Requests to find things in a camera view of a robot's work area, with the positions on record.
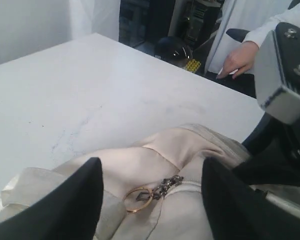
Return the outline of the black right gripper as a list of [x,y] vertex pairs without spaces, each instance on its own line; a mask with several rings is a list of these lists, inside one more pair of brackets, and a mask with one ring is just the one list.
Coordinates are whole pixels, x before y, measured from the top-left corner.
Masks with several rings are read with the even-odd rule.
[[288,125],[265,113],[242,144],[250,157],[233,173],[244,183],[300,186],[300,119]]

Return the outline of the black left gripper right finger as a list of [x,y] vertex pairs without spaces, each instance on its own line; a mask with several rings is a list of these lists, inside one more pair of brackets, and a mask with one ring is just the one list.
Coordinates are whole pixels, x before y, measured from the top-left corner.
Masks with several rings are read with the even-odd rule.
[[300,240],[300,219],[264,199],[213,157],[201,194],[215,240]]

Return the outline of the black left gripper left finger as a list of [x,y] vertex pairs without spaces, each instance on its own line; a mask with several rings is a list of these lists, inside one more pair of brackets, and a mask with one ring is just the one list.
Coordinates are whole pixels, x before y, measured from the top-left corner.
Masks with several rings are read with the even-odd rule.
[[0,223],[0,240],[91,240],[103,204],[102,163],[91,157],[55,190]]

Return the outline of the bystander bare hand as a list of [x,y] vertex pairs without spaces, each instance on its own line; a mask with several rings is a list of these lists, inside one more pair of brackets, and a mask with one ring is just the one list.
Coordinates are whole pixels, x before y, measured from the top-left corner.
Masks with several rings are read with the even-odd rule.
[[223,79],[235,71],[232,79],[250,70],[255,62],[259,47],[253,41],[245,41],[239,47],[230,52],[224,60],[221,72],[217,79]]

